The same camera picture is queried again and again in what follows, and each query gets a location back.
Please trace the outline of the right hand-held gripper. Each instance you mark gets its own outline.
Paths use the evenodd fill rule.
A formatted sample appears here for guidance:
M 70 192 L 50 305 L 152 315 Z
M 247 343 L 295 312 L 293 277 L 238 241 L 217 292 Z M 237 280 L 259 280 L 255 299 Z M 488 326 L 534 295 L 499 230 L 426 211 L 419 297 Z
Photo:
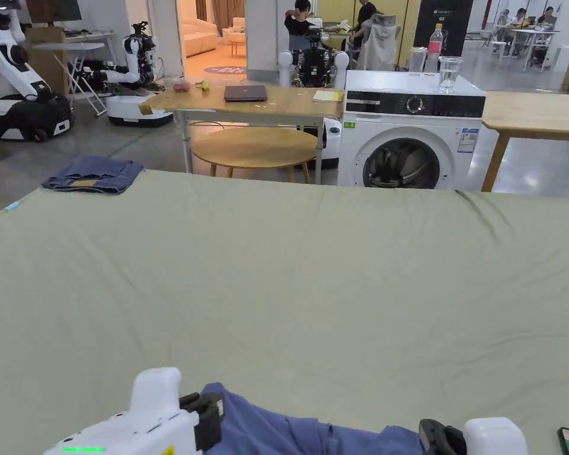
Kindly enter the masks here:
M 508 418 L 476 418 L 462 429 L 422 419 L 418 436 L 424 454 L 527 454 L 522 430 Z

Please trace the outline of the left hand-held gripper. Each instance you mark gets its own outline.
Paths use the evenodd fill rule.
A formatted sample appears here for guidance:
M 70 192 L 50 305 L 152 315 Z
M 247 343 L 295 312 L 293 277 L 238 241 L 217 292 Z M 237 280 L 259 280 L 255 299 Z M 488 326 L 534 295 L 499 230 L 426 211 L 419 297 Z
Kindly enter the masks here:
M 175 367 L 141 372 L 129 409 L 57 442 L 46 454 L 205 454 L 222 441 L 223 394 L 179 396 Z

